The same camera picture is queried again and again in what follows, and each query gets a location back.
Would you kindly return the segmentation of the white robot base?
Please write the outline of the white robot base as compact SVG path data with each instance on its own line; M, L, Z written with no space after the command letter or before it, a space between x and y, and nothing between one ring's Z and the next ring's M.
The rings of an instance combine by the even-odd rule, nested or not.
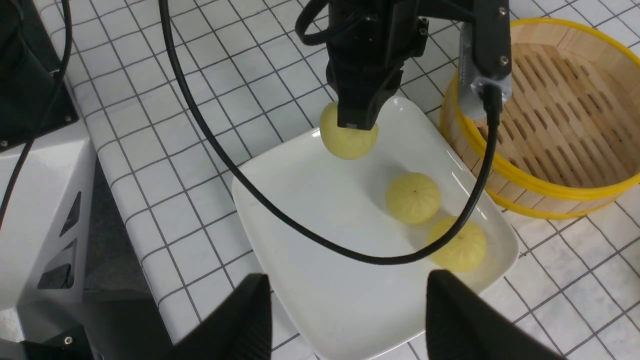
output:
M84 295L96 146L87 119L105 105L103 66L83 52L108 43L91 0L64 20L69 75L44 66L25 37L19 0L1 2L1 346L47 343L70 358L158 360L173 344L153 299L136 291Z

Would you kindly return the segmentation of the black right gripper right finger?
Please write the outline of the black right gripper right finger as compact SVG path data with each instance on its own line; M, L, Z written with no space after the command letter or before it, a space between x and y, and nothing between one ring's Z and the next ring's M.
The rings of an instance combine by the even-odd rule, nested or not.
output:
M560 360L446 269L426 282L425 342L430 360Z

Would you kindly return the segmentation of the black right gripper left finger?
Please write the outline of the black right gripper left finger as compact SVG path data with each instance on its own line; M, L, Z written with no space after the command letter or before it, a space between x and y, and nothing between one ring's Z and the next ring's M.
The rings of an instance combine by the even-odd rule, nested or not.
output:
M270 360L274 322L269 277L250 273L167 360Z

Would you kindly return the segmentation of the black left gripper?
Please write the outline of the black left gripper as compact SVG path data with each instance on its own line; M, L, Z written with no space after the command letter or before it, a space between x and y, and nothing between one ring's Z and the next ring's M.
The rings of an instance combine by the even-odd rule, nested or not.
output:
M326 79L338 96L339 128L372 130L386 101L395 95L408 59L426 47L430 21L418 0L331 0L335 27L363 10L352 27L327 42Z

